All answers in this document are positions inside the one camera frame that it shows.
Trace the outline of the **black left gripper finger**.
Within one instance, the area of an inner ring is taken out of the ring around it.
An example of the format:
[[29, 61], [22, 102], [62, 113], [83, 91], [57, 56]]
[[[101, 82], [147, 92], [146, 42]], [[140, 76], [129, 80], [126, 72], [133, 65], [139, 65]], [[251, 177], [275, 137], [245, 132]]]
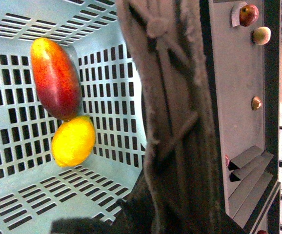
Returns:
[[117, 228], [94, 218], [62, 218], [51, 223], [51, 234], [120, 234]]

